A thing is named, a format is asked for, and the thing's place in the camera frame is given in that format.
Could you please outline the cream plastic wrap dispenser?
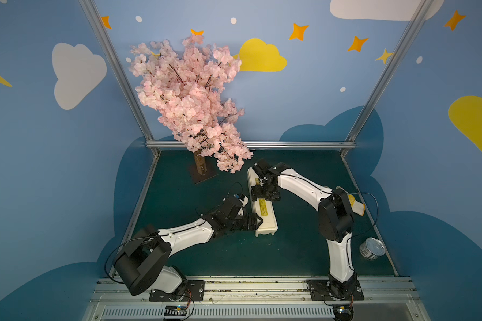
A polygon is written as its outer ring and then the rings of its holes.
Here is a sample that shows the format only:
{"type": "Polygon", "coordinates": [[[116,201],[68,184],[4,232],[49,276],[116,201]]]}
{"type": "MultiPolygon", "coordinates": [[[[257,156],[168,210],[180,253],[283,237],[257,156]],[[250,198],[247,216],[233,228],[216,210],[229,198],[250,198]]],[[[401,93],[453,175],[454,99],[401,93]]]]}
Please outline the cream plastic wrap dispenser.
{"type": "Polygon", "coordinates": [[[262,223],[255,230],[255,236],[274,235],[278,230],[278,224],[274,214],[273,203],[266,199],[257,199],[255,196],[252,196],[252,188],[260,185],[260,180],[252,167],[248,169],[248,185],[251,194],[252,210],[262,220],[262,223]]]}

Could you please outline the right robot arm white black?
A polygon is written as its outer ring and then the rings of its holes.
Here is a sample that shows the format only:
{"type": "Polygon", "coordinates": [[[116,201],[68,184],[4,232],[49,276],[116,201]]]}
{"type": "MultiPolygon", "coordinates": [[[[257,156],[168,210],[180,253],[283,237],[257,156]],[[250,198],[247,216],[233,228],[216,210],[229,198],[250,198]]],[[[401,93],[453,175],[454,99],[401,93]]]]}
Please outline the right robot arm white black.
{"type": "Polygon", "coordinates": [[[318,214],[319,232],[325,238],[329,253],[330,293],[347,297],[357,288],[357,274],[352,266],[351,242],[354,210],[348,192],[333,190],[298,174],[285,163],[270,166],[260,160],[252,167],[259,184],[251,188],[254,199],[278,201],[284,189],[310,204],[318,214]]]}

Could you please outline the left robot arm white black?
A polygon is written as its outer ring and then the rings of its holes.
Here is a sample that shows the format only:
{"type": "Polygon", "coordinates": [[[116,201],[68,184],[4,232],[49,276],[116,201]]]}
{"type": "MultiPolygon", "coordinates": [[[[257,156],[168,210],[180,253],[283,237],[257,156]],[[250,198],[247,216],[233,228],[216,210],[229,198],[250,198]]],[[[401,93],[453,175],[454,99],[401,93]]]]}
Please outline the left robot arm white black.
{"type": "Polygon", "coordinates": [[[149,225],[121,246],[112,264],[132,296],[152,288],[172,300],[183,298],[186,277],[168,259],[187,248],[208,243],[229,231],[255,231],[264,222],[256,213],[246,211],[248,197],[235,194],[216,209],[189,224],[155,229],[149,225]]]}

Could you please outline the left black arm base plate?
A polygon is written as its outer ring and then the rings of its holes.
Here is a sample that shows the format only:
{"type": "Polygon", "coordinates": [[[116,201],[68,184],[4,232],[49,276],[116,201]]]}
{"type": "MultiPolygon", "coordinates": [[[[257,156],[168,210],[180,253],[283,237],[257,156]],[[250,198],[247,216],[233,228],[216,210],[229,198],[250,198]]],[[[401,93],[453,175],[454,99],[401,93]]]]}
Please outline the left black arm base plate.
{"type": "Polygon", "coordinates": [[[167,293],[162,290],[152,289],[149,297],[150,302],[201,302],[204,299],[204,280],[185,280],[173,292],[167,293]]]}

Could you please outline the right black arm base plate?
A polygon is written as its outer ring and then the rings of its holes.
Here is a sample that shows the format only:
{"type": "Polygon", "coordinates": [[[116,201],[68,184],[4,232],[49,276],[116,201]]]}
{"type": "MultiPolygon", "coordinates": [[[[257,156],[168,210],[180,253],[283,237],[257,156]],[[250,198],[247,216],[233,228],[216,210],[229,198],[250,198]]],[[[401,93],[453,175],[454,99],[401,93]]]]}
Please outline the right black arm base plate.
{"type": "Polygon", "coordinates": [[[306,287],[312,301],[363,301],[360,283],[356,279],[339,282],[335,279],[307,280],[306,287]]]}

